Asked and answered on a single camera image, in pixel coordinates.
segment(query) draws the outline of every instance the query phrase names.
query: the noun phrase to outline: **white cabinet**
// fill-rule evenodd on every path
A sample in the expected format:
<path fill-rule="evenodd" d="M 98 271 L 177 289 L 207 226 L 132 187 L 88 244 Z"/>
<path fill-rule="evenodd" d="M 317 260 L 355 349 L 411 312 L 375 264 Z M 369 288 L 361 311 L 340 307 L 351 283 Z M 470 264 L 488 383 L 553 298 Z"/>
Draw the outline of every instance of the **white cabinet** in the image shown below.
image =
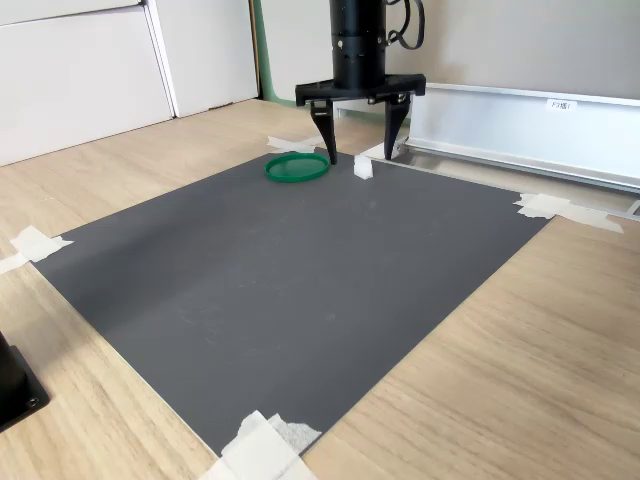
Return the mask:
<path fill-rule="evenodd" d="M 0 27 L 0 165 L 171 118 L 142 7 Z"/>
<path fill-rule="evenodd" d="M 139 0 L 1 0 L 0 25 L 136 5 Z"/>
<path fill-rule="evenodd" d="M 258 95 L 247 0 L 148 4 L 177 116 Z"/>

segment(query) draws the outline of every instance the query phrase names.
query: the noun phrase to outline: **white panel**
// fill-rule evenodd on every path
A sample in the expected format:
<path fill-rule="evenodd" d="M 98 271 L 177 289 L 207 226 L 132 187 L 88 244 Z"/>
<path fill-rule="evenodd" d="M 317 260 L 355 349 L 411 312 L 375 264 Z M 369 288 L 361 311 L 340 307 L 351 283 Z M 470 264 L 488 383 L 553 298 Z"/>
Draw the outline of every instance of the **white panel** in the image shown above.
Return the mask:
<path fill-rule="evenodd" d="M 638 0 L 422 0 L 425 41 L 387 50 L 388 73 L 450 85 L 640 99 Z M 329 0 L 261 0 L 276 95 L 332 77 Z M 404 20 L 387 8 L 387 30 Z M 412 4 L 409 43 L 418 18 Z"/>
<path fill-rule="evenodd" d="M 248 1 L 148 4 L 178 116 L 258 95 Z"/>
<path fill-rule="evenodd" d="M 261 0 L 267 38 L 271 82 L 275 94 L 295 100 L 296 85 L 333 78 L 329 0 Z M 387 8 L 387 29 L 399 30 L 404 22 L 402 2 Z M 417 14 L 412 15 L 407 38 L 413 41 Z M 420 73 L 409 61 L 409 52 L 398 44 L 387 50 L 387 73 Z M 349 102 L 341 108 L 377 111 L 365 101 Z"/>
<path fill-rule="evenodd" d="M 562 95 L 551 97 L 562 99 Z M 640 107 L 427 89 L 408 143 L 512 165 L 640 187 Z"/>
<path fill-rule="evenodd" d="M 171 118 L 142 7 L 0 27 L 0 165 Z"/>
<path fill-rule="evenodd" d="M 140 0 L 0 0 L 0 25 L 138 3 Z"/>

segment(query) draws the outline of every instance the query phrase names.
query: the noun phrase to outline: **wooden floor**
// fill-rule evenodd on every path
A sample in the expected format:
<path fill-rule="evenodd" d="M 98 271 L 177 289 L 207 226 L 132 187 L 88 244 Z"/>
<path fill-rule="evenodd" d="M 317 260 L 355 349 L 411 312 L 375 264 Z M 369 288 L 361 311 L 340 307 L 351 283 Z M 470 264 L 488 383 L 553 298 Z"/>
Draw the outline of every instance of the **wooden floor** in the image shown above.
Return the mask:
<path fill-rule="evenodd" d="M 336 125 L 358 153 L 383 126 Z M 0 168 L 0 258 L 315 136 L 249 101 Z M 319 479 L 640 479 L 640 223 L 556 218 L 304 460 Z M 0 434 L 0 479 L 197 479 L 215 455 L 31 265 L 0 275 L 0 330 L 52 395 Z"/>

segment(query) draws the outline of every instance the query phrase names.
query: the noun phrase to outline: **dark gray sheet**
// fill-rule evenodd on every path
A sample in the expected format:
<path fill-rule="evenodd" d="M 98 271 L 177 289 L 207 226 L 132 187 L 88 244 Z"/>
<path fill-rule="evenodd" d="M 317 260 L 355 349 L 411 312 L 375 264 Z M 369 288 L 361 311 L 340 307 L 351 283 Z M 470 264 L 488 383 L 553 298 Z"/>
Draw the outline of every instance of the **dark gray sheet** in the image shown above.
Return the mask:
<path fill-rule="evenodd" d="M 546 223 L 519 195 L 270 155 L 64 235 L 36 267 L 220 452 L 258 409 L 326 432 Z"/>

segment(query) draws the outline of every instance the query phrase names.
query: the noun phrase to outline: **white wall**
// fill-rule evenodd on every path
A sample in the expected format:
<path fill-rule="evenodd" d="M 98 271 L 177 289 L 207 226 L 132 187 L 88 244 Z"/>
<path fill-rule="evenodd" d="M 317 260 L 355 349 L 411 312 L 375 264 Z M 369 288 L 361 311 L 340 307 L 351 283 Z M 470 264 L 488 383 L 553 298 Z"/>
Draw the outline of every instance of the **white wall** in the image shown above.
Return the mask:
<path fill-rule="evenodd" d="M 176 115 L 258 95 L 247 0 L 149 0 Z"/>
<path fill-rule="evenodd" d="M 528 32 L 527 38 L 522 38 L 521 29 L 515 26 L 516 23 L 494 24 L 494 20 L 503 18 L 505 13 L 498 6 L 501 1 L 511 2 L 509 12 L 514 16 L 514 6 L 524 0 L 424 0 L 427 11 L 424 46 L 420 50 L 409 52 L 394 44 L 387 50 L 387 73 L 422 72 L 425 73 L 428 82 L 433 81 L 432 74 L 436 73 L 446 74 L 445 77 L 450 79 L 460 78 L 456 75 L 460 73 L 460 68 L 464 67 L 464 62 L 461 63 L 460 60 L 461 52 L 470 48 L 479 52 L 474 59 L 475 66 L 478 67 L 476 73 L 489 75 L 492 73 L 491 65 L 483 62 L 485 59 L 494 61 L 496 58 L 503 58 L 499 55 L 496 57 L 493 53 L 498 47 L 510 45 L 509 41 L 505 40 L 509 37 L 505 35 L 511 29 L 513 38 L 517 38 L 519 42 L 514 51 L 519 52 L 521 58 L 520 63 L 512 61 L 507 62 L 506 66 L 501 65 L 503 72 L 520 75 L 524 63 L 528 69 L 526 71 L 529 72 L 528 76 L 531 77 L 531 69 L 539 74 L 535 68 L 536 65 L 541 65 L 544 67 L 541 70 L 544 75 L 538 76 L 538 80 L 548 78 L 553 81 L 554 69 L 549 65 L 562 58 L 565 61 L 577 62 L 576 65 L 582 69 L 577 71 L 584 72 L 587 66 L 593 69 L 593 80 L 598 80 L 600 85 L 609 84 L 612 89 L 615 87 L 616 91 L 628 89 L 630 84 L 638 85 L 637 75 L 631 75 L 628 69 L 615 73 L 595 66 L 603 61 L 609 61 L 608 64 L 617 66 L 618 70 L 620 65 L 627 65 L 628 68 L 639 65 L 636 61 L 621 62 L 619 54 L 637 57 L 635 50 L 631 48 L 631 45 L 636 45 L 637 42 L 634 43 L 635 37 L 631 34 L 637 33 L 640 36 L 640 29 L 630 32 L 628 28 L 630 23 L 634 23 L 629 22 L 629 18 L 636 17 L 621 17 L 620 9 L 631 9 L 635 12 L 634 15 L 637 15 L 640 14 L 640 3 L 633 0 L 614 0 L 609 5 L 608 2 L 594 3 L 594 0 L 587 0 L 585 5 L 588 3 L 588 9 L 571 10 L 567 9 L 567 2 L 582 0 L 561 0 L 560 3 L 544 0 L 548 11 L 543 12 L 544 15 L 536 14 L 533 18 L 532 9 L 538 8 L 540 2 L 527 0 L 526 4 L 520 4 L 521 12 L 528 12 L 519 18 L 519 21 L 528 25 L 525 29 Z M 387 29 L 401 25 L 404 19 L 402 3 L 387 9 Z M 558 19 L 553 15 L 554 8 L 558 6 L 561 7 L 562 18 L 565 19 L 564 24 L 558 24 Z M 489 16 L 493 23 L 485 21 L 484 27 L 482 23 L 476 25 L 475 22 L 480 17 L 471 15 L 470 12 L 485 7 L 482 18 L 486 19 Z M 605 12 L 603 21 L 598 22 L 594 9 L 609 7 L 611 9 Z M 262 9 L 273 88 L 278 97 L 294 100 L 296 84 L 333 77 L 328 0 L 262 0 Z M 615 18 L 620 19 L 620 31 L 625 32 L 622 36 L 617 35 L 620 31 L 616 29 Z M 587 23 L 596 22 L 594 28 L 584 29 L 580 26 L 587 20 Z M 417 16 L 414 16 L 412 22 L 409 39 L 415 38 Z M 545 36 L 547 29 L 540 28 L 539 34 L 536 34 L 535 28 L 532 29 L 536 22 L 538 26 L 540 22 L 553 23 L 553 31 L 558 35 L 564 32 L 560 28 L 564 25 L 572 40 L 566 44 L 553 44 L 548 38 L 541 38 Z M 466 35 L 466 28 L 471 26 L 475 28 L 475 36 Z M 499 35 L 496 30 L 498 26 L 502 29 Z M 589 42 L 575 41 L 576 35 L 582 34 L 592 36 Z M 604 58 L 604 44 L 594 40 L 603 35 L 607 37 L 609 46 L 622 42 L 622 45 L 629 47 L 615 49 L 616 59 Z M 502 38 L 500 45 L 492 43 L 496 36 Z M 589 45 L 593 46 L 594 41 L 598 48 L 587 48 Z M 541 45 L 544 45 L 546 52 L 535 50 L 534 47 Z M 569 56 L 566 60 L 567 52 L 558 51 L 568 46 L 576 50 L 576 54 L 580 55 L 579 59 Z M 489 47 L 493 48 L 491 55 L 482 53 L 482 48 L 486 50 Z M 586 88 L 582 80 L 585 79 L 581 79 L 581 88 Z M 601 103 L 581 101 L 574 113 L 553 116 L 545 109 L 546 98 L 528 96 L 534 92 L 500 89 L 502 93 L 498 94 L 491 88 L 472 86 L 469 87 L 472 91 L 465 91 L 464 88 L 467 87 L 454 90 L 451 88 L 457 87 L 433 83 L 429 85 L 431 88 L 427 88 L 426 97 L 413 99 L 410 139 L 413 145 L 537 169 L 581 176 L 594 175 L 626 185 L 638 185 L 640 182 L 640 107 L 632 106 L 640 105 L 638 101 L 588 97 Z M 549 97 L 562 99 L 572 96 L 549 94 Z M 363 101 L 345 102 L 338 106 L 350 110 L 383 112 L 381 106 L 370 107 Z"/>
<path fill-rule="evenodd" d="M 547 97 L 427 89 L 407 143 L 640 187 L 640 102 L 569 98 L 577 107 L 556 112 Z"/>
<path fill-rule="evenodd" d="M 0 25 L 138 3 L 139 0 L 0 0 Z"/>
<path fill-rule="evenodd" d="M 171 118 L 142 7 L 0 27 L 0 165 Z"/>

